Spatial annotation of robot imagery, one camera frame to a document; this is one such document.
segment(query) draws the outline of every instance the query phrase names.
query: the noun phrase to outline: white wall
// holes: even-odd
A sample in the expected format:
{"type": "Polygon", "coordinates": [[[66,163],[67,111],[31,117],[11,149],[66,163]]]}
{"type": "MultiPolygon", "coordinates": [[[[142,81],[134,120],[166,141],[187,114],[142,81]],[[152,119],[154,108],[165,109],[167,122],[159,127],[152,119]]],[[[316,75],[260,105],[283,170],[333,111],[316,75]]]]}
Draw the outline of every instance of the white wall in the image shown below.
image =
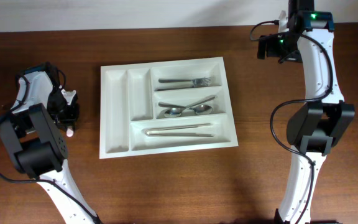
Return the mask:
{"type": "MultiPolygon", "coordinates": [[[[358,0],[315,0],[335,22],[358,22],[358,0]]],[[[0,32],[252,25],[288,0],[0,0],[0,32]]]]}

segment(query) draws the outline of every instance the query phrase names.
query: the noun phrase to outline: white cutlery tray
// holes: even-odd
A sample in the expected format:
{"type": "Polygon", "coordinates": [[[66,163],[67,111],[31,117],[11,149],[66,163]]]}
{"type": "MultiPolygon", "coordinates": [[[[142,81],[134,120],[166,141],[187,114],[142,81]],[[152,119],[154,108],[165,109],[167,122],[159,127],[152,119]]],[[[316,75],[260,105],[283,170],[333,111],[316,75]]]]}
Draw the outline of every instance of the white cutlery tray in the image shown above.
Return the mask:
{"type": "Polygon", "coordinates": [[[223,58],[140,63],[101,67],[100,159],[164,152],[238,146],[223,58]],[[211,77],[208,87],[156,91],[191,86],[191,83],[159,83],[159,78],[211,77]],[[209,115],[186,110],[178,118],[165,118],[168,108],[159,102],[189,105],[209,95],[209,115]],[[195,129],[165,133],[205,133],[214,137],[146,136],[145,129],[205,124],[195,129]]]}

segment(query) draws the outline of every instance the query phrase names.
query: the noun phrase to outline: wooden table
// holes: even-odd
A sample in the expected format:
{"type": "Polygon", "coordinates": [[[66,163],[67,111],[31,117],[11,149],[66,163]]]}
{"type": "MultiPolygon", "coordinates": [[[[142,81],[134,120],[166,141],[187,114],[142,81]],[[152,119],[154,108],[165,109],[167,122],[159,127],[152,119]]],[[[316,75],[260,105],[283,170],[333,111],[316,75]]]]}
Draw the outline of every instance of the wooden table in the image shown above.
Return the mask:
{"type": "MultiPolygon", "coordinates": [[[[285,100],[305,94],[303,67],[257,60],[250,27],[81,30],[0,33],[1,105],[16,98],[14,75],[50,61],[77,90],[78,131],[66,138],[69,165],[84,198],[105,223],[262,223],[280,206],[291,155],[271,137],[269,116],[285,100]],[[239,147],[99,160],[100,66],[224,57],[239,147]]],[[[256,33],[276,32],[264,26],[256,33]]],[[[356,118],[328,156],[318,177],[314,220],[358,223],[358,24],[338,24],[337,78],[356,118]]],[[[276,115],[285,140],[289,117],[276,115]]],[[[18,174],[0,141],[0,170],[18,174]]],[[[0,223],[62,223],[38,185],[0,179],[0,223]]]]}

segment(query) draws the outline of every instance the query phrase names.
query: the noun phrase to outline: fork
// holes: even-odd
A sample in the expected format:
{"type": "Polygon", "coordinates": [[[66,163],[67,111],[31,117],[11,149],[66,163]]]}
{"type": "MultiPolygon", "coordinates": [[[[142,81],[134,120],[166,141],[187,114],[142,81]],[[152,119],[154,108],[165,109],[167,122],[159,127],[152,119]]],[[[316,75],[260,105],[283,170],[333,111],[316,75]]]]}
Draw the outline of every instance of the fork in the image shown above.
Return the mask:
{"type": "Polygon", "coordinates": [[[173,82],[192,82],[194,86],[209,86],[211,84],[211,77],[195,78],[195,79],[166,79],[159,78],[159,83],[173,83],[173,82]]]}
{"type": "Polygon", "coordinates": [[[181,88],[161,88],[157,89],[156,91],[161,90],[180,90],[180,89],[186,89],[186,88],[198,88],[198,87],[206,87],[210,86],[211,84],[211,77],[204,77],[204,78],[195,78],[195,79],[165,79],[165,78],[159,78],[159,83],[174,83],[174,82],[192,82],[192,86],[189,87],[181,87],[181,88]]]}

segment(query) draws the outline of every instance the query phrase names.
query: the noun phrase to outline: silverware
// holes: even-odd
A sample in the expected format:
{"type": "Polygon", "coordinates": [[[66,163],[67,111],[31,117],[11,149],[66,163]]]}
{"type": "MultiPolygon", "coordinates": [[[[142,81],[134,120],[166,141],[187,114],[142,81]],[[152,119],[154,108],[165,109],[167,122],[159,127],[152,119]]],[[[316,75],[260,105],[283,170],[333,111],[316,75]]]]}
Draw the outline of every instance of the silverware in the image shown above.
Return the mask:
{"type": "Polygon", "coordinates": [[[210,86],[211,84],[211,78],[210,77],[206,77],[206,78],[195,78],[195,79],[166,79],[166,78],[160,78],[158,80],[159,83],[175,83],[175,82],[191,82],[192,86],[189,87],[179,87],[179,88],[159,88],[156,89],[155,91],[162,91],[162,90],[181,90],[181,89],[186,89],[186,88],[198,88],[198,87],[206,87],[206,86],[210,86]]]}
{"type": "Polygon", "coordinates": [[[166,118],[177,118],[181,115],[181,112],[187,108],[191,108],[196,105],[200,105],[202,103],[208,102],[215,99],[215,95],[207,96],[206,98],[197,101],[196,103],[192,103],[190,105],[185,106],[184,108],[170,108],[164,112],[164,117],[166,118]]]}
{"type": "Polygon", "coordinates": [[[197,133],[170,133],[170,134],[148,134],[147,136],[165,136],[165,137],[213,137],[213,134],[197,134],[197,133]]]}
{"type": "Polygon", "coordinates": [[[169,130],[177,130],[177,129],[188,129],[188,128],[199,128],[211,126],[211,124],[191,124],[191,125],[183,125],[183,126],[173,126],[166,128],[150,128],[145,129],[145,134],[147,136],[172,136],[172,137],[213,137],[213,134],[198,134],[198,133],[153,133],[155,131],[169,131],[169,130]]]}
{"type": "MultiPolygon", "coordinates": [[[[186,109],[184,106],[179,106],[179,105],[172,105],[169,103],[158,103],[159,106],[161,107],[167,107],[167,108],[181,108],[181,109],[186,109]]],[[[198,105],[192,108],[187,108],[188,110],[193,110],[197,115],[207,115],[212,113],[213,108],[210,105],[198,105]]]]}

